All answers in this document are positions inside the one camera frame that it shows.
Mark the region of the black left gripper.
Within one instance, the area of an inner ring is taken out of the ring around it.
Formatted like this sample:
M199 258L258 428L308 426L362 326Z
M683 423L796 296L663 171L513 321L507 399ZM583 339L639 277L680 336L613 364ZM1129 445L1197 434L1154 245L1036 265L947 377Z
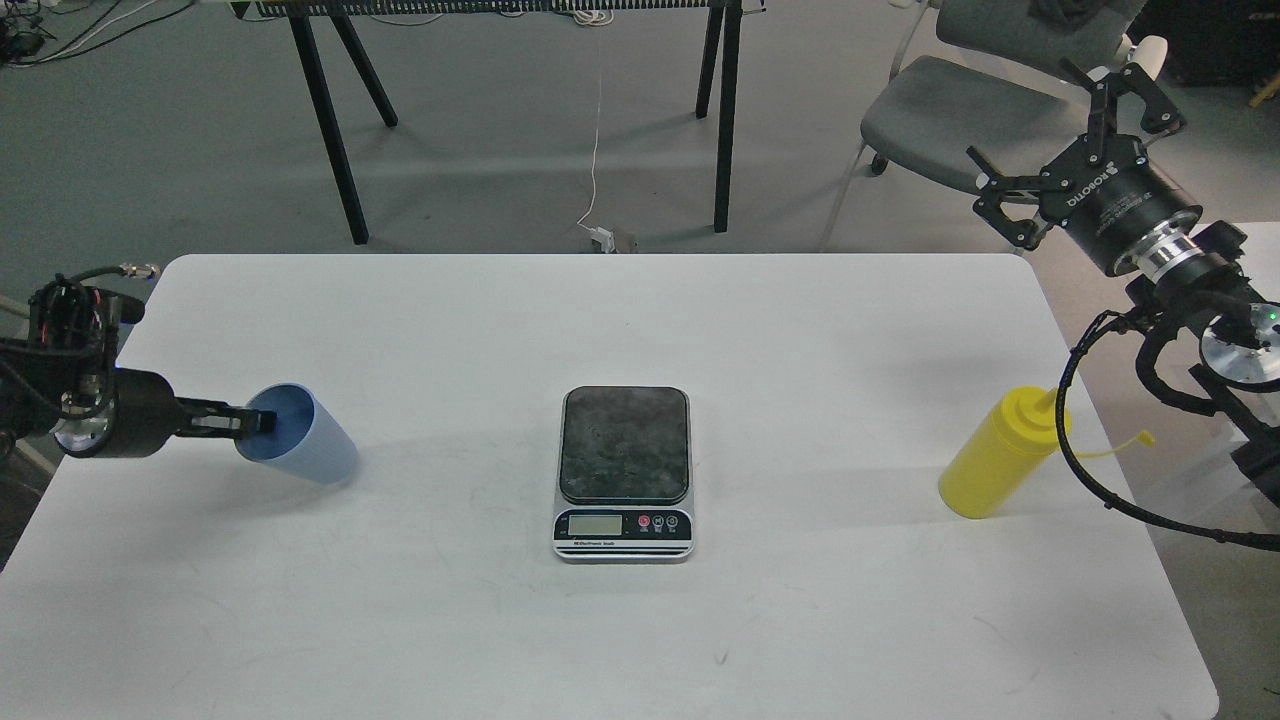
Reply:
M183 411L192 416L183 424ZM276 411L179 397L155 372L119 370L104 410L55 428L60 450L79 459L146 457L177 432L183 438L247 439L275 430Z

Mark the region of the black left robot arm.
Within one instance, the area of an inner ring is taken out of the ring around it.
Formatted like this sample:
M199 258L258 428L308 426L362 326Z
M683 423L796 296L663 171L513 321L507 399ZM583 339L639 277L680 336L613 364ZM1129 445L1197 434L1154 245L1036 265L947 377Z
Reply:
M3 340L4 455L35 434L72 457L147 457L173 437L246 441L278 428L276 411L179 397L163 375L118 366L120 329L142 320L145 302L93 284L104 275L155 281L160 269L56 274L29 296L27 336Z

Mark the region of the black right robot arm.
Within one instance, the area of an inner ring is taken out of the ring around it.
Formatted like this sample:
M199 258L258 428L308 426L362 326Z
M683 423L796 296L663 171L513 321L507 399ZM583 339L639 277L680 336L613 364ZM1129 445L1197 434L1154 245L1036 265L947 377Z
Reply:
M1059 227L1102 273L1132 275L1140 383L1170 407L1225 414L1245 436L1233 461L1276 501L1277 428L1238 397L1277 391L1277 305L1242 270L1245 234L1226 222L1198 229L1202 206L1149 160L1147 138L1187 120L1140 65L1061 65L1091 95L1085 131L1033 176L1006 176L969 147L980 172L974 210L1019 249Z

